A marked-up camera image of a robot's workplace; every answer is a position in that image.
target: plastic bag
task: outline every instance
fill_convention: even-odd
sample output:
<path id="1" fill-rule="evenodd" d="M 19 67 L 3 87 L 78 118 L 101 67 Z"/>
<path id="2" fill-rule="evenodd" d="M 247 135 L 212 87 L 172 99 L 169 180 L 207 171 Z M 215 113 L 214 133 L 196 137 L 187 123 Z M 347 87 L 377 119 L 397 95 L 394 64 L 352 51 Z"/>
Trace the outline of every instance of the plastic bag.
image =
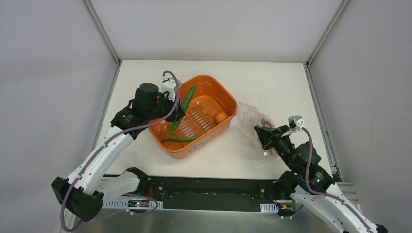
<path id="1" fill-rule="evenodd" d="M 236 116 L 238 127 L 250 139 L 250 146 L 255 152 L 255 159 L 263 160 L 278 156 L 275 150 L 264 150 L 262 148 L 258 134 L 253 129 L 255 125 L 274 128 L 275 125 L 267 115 L 260 113 L 255 106 L 239 102 Z"/>

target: orange plastic bin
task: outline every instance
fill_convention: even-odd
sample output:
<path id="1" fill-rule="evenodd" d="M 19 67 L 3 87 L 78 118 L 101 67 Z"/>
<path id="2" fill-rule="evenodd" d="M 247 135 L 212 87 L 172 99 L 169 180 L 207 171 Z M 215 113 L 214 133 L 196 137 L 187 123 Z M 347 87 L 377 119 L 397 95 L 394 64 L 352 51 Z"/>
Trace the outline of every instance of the orange plastic bin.
<path id="1" fill-rule="evenodd" d="M 180 99 L 184 100 L 189 88 L 196 86 L 196 92 L 173 135 L 169 135 L 171 123 L 162 121 L 149 127 L 150 133 L 159 146 L 174 159 L 184 159 L 201 146 L 213 140 L 229 128 L 230 121 L 236 114 L 235 98 L 213 77 L 198 75 L 182 84 Z M 228 119 L 216 125 L 214 117 L 219 112 L 226 112 Z M 166 138 L 189 138 L 200 136 L 191 142 L 162 142 Z"/>

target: white table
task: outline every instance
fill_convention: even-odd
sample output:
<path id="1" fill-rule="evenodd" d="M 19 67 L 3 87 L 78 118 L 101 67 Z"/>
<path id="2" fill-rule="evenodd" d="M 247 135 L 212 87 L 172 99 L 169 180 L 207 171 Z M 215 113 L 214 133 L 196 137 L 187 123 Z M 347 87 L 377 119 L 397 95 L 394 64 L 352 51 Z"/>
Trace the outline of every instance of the white table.
<path id="1" fill-rule="evenodd" d="M 142 83 L 161 84 L 164 70 L 184 81 L 199 75 L 215 77 L 237 101 L 256 106 L 270 116 L 276 126 L 288 124 L 288 117 L 302 115 L 313 144 L 321 156 L 320 165 L 331 174 L 320 126 L 302 64 L 211 61 L 124 60 L 104 118 L 100 139 L 116 112 L 133 99 Z M 304 132 L 291 141 L 297 146 L 308 140 Z M 148 175 L 239 179 L 277 179 L 288 170 L 277 157 L 258 161 L 249 141 L 233 118 L 227 131 L 183 160 L 168 156 L 148 130 L 126 148 L 107 171 L 122 174 L 137 167 Z"/>

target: gray wall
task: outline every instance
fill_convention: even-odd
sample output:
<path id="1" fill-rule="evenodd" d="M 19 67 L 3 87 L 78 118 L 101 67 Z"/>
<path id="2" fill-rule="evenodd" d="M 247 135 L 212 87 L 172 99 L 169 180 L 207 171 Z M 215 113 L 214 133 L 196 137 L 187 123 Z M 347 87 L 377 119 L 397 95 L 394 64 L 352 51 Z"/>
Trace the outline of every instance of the gray wall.
<path id="1" fill-rule="evenodd" d="M 341 0 L 92 0 L 121 59 L 306 61 Z"/>
<path id="2" fill-rule="evenodd" d="M 0 228 L 49 233 L 52 191 L 89 153 L 115 65 L 81 1 L 0 2 Z"/>
<path id="3" fill-rule="evenodd" d="M 345 181 L 363 213 L 412 232 L 412 1 L 354 0 L 312 66 Z"/>

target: green cucumber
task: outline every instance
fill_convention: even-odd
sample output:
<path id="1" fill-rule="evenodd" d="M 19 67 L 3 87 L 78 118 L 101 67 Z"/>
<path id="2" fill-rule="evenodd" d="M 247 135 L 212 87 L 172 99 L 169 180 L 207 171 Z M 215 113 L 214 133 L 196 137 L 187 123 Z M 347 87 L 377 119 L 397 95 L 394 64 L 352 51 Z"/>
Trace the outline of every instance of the green cucumber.
<path id="1" fill-rule="evenodd" d="M 190 142 L 198 139 L 200 136 L 189 137 L 189 138 L 166 138 L 162 142 Z"/>
<path id="2" fill-rule="evenodd" d="M 194 96 L 194 92 L 196 91 L 196 86 L 192 86 L 188 93 L 186 94 L 185 99 L 182 102 L 182 109 L 183 112 L 186 112 L 186 110 L 189 107 L 190 102 L 192 101 L 192 98 Z M 177 127 L 179 126 L 180 122 L 182 121 L 182 119 L 178 120 L 175 123 L 172 123 L 172 125 L 170 126 L 170 131 L 169 131 L 169 135 L 172 135 L 173 132 L 177 129 Z"/>

